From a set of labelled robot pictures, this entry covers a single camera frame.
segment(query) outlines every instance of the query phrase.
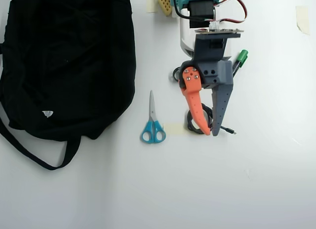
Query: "white logo patch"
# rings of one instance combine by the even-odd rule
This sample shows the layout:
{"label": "white logo patch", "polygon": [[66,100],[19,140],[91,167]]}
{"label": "white logo patch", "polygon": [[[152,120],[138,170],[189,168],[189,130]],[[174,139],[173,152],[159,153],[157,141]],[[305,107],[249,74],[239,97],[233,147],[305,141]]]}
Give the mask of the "white logo patch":
{"label": "white logo patch", "polygon": [[52,111],[43,111],[43,113],[47,118],[50,118],[54,114]]}

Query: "blue scissor handle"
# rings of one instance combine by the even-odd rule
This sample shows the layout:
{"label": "blue scissor handle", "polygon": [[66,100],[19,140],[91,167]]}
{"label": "blue scissor handle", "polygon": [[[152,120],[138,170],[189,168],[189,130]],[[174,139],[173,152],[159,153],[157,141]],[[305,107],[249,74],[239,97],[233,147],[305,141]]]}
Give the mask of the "blue scissor handle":
{"label": "blue scissor handle", "polygon": [[[144,134],[148,133],[149,135],[149,140],[144,139]],[[146,144],[152,144],[154,142],[154,137],[153,137],[153,122],[148,121],[144,131],[142,132],[142,135],[140,136],[142,141]]]}
{"label": "blue scissor handle", "polygon": [[[155,122],[154,122],[154,127],[155,127],[155,143],[161,143],[161,142],[163,142],[163,141],[166,139],[166,137],[167,137],[166,132],[163,130],[162,126],[160,125],[160,123],[159,123],[158,121],[155,121]],[[159,132],[160,132],[161,135],[162,135],[162,139],[161,139],[161,140],[159,140],[159,139],[157,138],[157,134],[158,134]]]}

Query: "scissors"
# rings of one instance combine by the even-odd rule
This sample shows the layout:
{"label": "scissors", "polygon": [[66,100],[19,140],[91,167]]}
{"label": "scissors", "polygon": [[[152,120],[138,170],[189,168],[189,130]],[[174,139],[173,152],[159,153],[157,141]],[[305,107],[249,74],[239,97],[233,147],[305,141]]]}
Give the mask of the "scissors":
{"label": "scissors", "polygon": [[[154,93],[150,91],[150,104],[149,104],[149,121],[142,132],[141,140],[146,144],[158,144],[163,142],[166,139],[166,132],[163,130],[162,126],[160,125],[159,121],[156,117],[156,110],[155,110],[155,101],[154,101]],[[149,134],[149,140],[144,139],[144,134]],[[162,135],[162,139],[157,138],[157,134],[160,133]]]}

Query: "green marker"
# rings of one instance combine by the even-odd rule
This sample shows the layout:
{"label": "green marker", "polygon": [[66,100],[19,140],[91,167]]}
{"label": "green marker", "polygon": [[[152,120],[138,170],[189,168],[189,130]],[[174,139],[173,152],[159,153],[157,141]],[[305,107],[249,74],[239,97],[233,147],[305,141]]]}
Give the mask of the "green marker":
{"label": "green marker", "polygon": [[240,55],[237,57],[237,60],[235,61],[233,65],[233,76],[237,74],[237,71],[243,66],[243,64],[246,62],[248,58],[248,51],[242,50]]}

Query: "tape strip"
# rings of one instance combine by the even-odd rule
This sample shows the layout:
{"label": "tape strip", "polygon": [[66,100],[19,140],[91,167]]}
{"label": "tape strip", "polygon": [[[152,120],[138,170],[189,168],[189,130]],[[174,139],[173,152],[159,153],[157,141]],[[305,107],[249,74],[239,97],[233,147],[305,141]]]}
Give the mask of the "tape strip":
{"label": "tape strip", "polygon": [[299,30],[307,35],[310,35],[310,21],[308,16],[308,8],[305,6],[296,7],[296,20]]}
{"label": "tape strip", "polygon": [[158,10],[158,0],[147,0],[146,11],[148,13],[154,13]]}
{"label": "tape strip", "polygon": [[184,127],[184,123],[167,123],[163,125],[167,135],[188,135],[190,131]]}

